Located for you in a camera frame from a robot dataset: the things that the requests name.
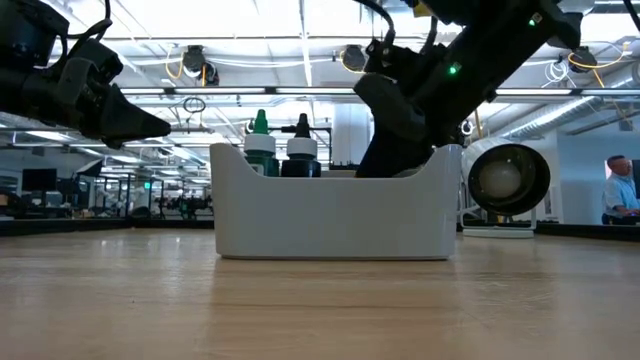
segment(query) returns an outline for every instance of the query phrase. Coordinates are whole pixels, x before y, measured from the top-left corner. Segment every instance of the wooden surface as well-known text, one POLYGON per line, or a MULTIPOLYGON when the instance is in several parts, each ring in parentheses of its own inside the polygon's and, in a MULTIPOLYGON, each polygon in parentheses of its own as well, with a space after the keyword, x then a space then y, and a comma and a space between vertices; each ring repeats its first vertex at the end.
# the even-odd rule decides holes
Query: wooden surface
POLYGON ((1 359, 638 359, 640 246, 220 260, 211 231, 0 238, 1 359))

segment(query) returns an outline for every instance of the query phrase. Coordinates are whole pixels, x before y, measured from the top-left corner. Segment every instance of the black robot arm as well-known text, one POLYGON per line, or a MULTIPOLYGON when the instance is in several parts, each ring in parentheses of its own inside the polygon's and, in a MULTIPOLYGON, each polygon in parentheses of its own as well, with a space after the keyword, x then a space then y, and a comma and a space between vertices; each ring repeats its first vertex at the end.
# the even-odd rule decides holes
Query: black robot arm
POLYGON ((371 108, 375 134, 359 177, 393 176, 425 163, 434 146, 461 144, 460 124, 543 44, 580 45, 581 14, 564 14, 554 0, 421 1, 464 28, 448 46, 420 53, 387 39, 367 47, 367 74, 354 90, 371 108))
POLYGON ((123 66, 98 40, 111 25, 109 0, 105 5, 107 18, 69 35, 69 22, 39 0, 0 0, 0 111, 74 128, 112 148, 169 134, 168 123, 131 105, 110 84, 123 66), (56 37, 62 56, 45 68, 56 37), (77 39, 68 52, 67 39, 77 39))

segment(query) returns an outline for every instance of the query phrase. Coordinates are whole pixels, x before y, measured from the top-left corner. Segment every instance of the column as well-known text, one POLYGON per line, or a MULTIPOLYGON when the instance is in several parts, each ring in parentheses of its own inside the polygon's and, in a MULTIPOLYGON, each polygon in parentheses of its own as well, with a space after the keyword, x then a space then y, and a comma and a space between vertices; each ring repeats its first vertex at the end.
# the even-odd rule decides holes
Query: column
POLYGON ((333 116, 333 163, 360 164, 371 140, 371 113, 366 105, 337 104, 333 116))

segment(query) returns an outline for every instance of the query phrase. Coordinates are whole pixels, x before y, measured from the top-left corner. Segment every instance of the black bottle cap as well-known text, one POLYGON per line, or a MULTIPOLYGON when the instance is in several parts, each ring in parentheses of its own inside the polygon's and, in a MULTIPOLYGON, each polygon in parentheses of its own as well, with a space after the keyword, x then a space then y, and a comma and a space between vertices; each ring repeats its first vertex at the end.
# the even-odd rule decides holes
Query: black bottle cap
POLYGON ((311 132, 309 130, 309 119, 307 114, 302 113, 298 118, 298 124, 296 124, 296 136, 297 138, 303 137, 311 139, 311 132))

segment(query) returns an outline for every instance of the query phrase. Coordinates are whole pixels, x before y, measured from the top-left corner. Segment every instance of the white container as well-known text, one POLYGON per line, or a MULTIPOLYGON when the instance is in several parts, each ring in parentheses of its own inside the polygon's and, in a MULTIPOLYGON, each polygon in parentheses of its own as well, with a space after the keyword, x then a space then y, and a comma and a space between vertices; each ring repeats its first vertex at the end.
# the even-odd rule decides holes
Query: white container
POLYGON ((447 259, 454 253, 462 148, 415 175, 268 178, 211 146, 216 251, 239 259, 447 259))

